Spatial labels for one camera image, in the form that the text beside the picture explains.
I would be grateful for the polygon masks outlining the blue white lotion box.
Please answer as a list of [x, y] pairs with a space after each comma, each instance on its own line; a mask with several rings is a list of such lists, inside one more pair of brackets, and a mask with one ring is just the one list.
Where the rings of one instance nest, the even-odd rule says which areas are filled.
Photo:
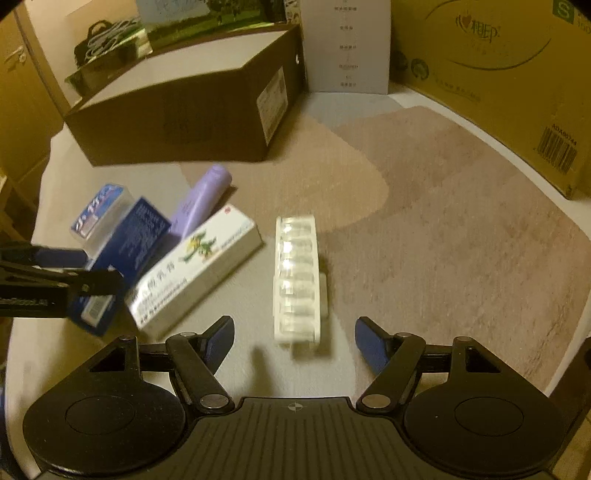
[[113, 294], [79, 298], [72, 307], [70, 319], [87, 332], [102, 336], [169, 227], [170, 222], [140, 197], [90, 266], [91, 271], [116, 270], [123, 286], [116, 288]]

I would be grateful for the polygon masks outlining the white ampoule tray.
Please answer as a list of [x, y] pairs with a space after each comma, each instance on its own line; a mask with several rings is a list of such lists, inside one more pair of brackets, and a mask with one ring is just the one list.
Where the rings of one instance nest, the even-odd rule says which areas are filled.
[[311, 215], [276, 219], [273, 270], [274, 340], [318, 345], [328, 316], [327, 276], [321, 272], [317, 222]]

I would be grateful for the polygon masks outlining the blue toothpaste box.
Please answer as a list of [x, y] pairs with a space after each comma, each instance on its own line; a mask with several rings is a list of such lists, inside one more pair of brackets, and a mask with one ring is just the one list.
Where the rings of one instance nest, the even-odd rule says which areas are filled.
[[90, 258], [96, 258], [133, 204], [126, 187], [107, 183], [71, 224], [71, 235]]

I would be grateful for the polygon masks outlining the white ointment box green plant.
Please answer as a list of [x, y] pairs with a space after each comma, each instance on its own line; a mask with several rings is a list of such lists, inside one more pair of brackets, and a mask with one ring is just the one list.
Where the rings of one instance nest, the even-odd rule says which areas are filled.
[[263, 244], [256, 223], [228, 204], [148, 269], [126, 298], [136, 328], [159, 338]]

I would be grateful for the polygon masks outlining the purple tube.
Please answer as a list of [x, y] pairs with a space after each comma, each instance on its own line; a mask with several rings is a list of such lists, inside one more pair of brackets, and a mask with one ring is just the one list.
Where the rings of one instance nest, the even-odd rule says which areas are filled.
[[172, 216], [169, 234], [178, 239], [190, 235], [211, 216], [215, 205], [231, 185], [232, 177], [221, 164], [214, 164], [191, 188]]

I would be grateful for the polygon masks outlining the wooden cabinet door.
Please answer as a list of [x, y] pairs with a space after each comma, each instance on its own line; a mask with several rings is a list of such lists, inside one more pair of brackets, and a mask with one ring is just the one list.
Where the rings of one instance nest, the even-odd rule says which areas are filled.
[[68, 109], [20, 4], [1, 21], [1, 169], [9, 177], [21, 181], [47, 158]]

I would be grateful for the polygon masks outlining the upper black food bowl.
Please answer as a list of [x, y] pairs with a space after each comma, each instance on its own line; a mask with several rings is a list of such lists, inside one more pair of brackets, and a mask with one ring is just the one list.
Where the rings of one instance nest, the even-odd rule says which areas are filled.
[[65, 82], [80, 97], [89, 97], [151, 53], [147, 33], [141, 29], [78, 68], [65, 79]]

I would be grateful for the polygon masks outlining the brown open shoebox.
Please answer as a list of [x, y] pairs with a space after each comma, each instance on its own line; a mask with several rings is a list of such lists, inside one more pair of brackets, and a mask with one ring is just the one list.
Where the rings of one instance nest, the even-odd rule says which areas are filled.
[[259, 162], [304, 88], [296, 26], [150, 55], [66, 116], [94, 166]]

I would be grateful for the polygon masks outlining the large tan cardboard box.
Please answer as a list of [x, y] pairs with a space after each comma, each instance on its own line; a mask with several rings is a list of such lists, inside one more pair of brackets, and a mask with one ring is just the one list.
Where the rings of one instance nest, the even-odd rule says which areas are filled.
[[587, 1], [394, 1], [391, 78], [493, 136], [566, 198], [590, 191]]

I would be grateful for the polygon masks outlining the white printed carton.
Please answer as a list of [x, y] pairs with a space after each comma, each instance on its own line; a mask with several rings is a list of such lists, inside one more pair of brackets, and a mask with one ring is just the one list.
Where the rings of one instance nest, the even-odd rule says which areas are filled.
[[386, 94], [391, 27], [389, 1], [302, 1], [301, 33], [308, 89]]

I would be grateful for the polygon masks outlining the green pure milk carton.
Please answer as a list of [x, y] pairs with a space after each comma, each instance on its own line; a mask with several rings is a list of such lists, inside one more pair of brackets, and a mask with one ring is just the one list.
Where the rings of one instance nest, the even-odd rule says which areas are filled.
[[157, 0], [136, 6], [153, 49], [286, 18], [283, 1], [273, 0]]

